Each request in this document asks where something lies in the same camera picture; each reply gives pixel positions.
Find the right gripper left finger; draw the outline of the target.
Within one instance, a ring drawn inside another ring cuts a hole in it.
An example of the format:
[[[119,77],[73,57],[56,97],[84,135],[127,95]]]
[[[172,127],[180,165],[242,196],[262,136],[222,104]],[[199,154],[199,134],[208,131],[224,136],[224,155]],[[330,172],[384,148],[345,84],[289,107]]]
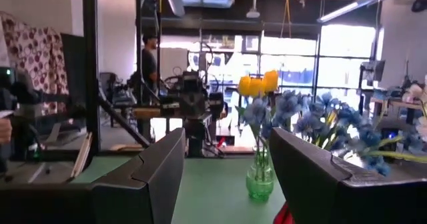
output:
[[[183,175],[185,131],[173,130],[92,183],[95,224],[171,224]]]

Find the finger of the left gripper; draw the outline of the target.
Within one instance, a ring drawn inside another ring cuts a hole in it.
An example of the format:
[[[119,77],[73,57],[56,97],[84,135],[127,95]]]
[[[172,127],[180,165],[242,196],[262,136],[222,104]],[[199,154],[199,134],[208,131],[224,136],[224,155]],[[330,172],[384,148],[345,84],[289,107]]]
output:
[[[210,93],[208,103],[213,120],[223,119],[228,116],[228,104],[224,101],[223,93]]]

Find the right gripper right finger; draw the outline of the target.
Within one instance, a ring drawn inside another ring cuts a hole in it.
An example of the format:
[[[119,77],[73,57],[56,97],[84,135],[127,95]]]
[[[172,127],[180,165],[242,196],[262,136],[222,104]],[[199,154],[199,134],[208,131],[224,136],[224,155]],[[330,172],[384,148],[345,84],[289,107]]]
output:
[[[338,158],[279,128],[270,135],[276,176],[296,224],[345,223],[339,183],[352,174]]]

